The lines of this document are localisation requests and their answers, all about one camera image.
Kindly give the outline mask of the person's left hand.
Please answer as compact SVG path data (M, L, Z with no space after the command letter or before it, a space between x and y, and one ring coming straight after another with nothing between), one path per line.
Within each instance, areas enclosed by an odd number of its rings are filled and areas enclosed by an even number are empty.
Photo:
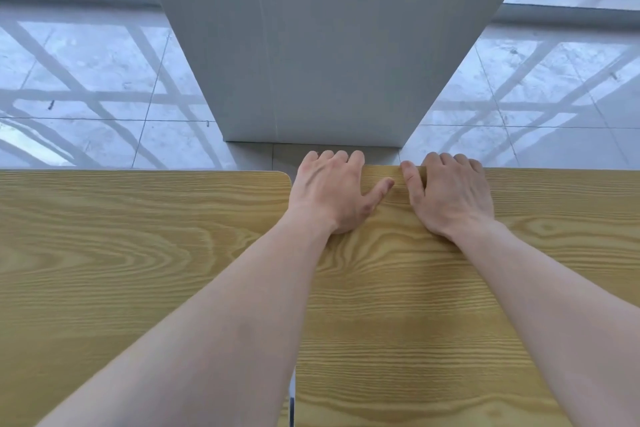
M314 168L301 172L294 180L285 219L293 223L310 223L326 234L345 234L364 223L370 215L362 213L362 173L364 153L349 154L348 170L334 168L335 153L319 154Z

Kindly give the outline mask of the person's right hand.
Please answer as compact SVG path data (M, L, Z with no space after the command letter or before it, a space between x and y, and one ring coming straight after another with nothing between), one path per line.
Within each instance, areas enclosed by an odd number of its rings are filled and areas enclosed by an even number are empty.
M485 174L484 179L469 175L466 155L454 155L454 171L447 171L440 154L431 152L424 158L425 197L411 206L427 230L459 245L468 234L495 222L493 200Z

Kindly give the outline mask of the light wood grain table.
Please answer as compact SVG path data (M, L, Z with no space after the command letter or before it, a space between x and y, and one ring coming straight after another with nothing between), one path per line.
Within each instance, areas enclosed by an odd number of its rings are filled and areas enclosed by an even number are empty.
M0 427L32 427L275 224L274 171L0 171Z
M294 427L572 427L494 296L395 186L332 237L308 300ZM497 217L542 252L640 306L640 171L489 168Z

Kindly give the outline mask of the person's left forearm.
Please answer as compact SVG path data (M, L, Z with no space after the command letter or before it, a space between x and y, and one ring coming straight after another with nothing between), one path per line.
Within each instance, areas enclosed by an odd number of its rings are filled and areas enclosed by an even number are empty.
M276 427L316 265L356 227L288 210L37 427Z

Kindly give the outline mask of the person's right forearm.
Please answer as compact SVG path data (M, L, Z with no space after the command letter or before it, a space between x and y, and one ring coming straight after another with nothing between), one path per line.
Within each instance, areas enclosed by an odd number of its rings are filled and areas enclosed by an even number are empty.
M574 427L640 427L640 308L495 220L442 235L476 268Z

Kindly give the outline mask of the grey square pillar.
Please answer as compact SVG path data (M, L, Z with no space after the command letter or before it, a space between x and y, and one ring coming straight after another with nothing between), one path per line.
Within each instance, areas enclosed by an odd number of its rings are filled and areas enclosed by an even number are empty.
M402 147L504 0L159 0L226 141Z

